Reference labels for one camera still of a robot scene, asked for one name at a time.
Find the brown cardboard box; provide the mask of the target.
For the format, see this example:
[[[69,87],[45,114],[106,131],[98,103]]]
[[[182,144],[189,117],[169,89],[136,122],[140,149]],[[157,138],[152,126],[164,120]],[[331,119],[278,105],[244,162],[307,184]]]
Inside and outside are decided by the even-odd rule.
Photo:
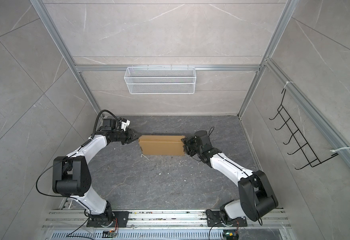
[[[150,156],[184,156],[185,136],[154,136],[139,137],[139,145],[144,155]]]

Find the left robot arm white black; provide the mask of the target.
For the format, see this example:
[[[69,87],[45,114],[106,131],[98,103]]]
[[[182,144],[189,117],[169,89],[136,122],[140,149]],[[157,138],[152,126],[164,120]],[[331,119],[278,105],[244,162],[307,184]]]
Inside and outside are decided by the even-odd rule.
[[[53,192],[72,198],[87,209],[90,215],[106,214],[110,204],[92,187],[88,164],[110,143],[119,142],[126,145],[136,141],[142,134],[129,125],[130,121],[126,119],[104,118],[102,125],[93,129],[84,144],[66,156],[55,158],[52,167]]]

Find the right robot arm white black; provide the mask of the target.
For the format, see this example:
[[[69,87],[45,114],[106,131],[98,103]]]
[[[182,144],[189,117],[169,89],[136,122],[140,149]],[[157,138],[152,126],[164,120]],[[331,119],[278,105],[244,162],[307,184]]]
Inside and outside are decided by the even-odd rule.
[[[277,197],[267,175],[261,170],[246,169],[213,147],[207,131],[197,131],[194,136],[181,141],[187,155],[197,155],[201,162],[221,172],[237,186],[239,199],[220,207],[219,214],[224,223],[241,217],[260,221],[264,215],[278,207]]]

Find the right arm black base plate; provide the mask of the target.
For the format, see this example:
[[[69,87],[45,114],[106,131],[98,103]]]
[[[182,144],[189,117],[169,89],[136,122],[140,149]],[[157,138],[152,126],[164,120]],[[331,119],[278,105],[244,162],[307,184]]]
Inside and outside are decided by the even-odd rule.
[[[213,211],[207,209],[205,211],[207,225],[209,227],[247,227],[246,217],[238,217],[236,219],[229,218],[222,211]]]

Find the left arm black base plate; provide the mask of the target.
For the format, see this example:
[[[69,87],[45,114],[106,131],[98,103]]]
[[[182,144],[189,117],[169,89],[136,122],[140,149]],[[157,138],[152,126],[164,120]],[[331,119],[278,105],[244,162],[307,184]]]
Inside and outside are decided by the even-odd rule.
[[[93,228],[115,228],[118,224],[119,228],[125,228],[129,219],[129,212],[117,211],[110,215],[90,215],[86,227]]]

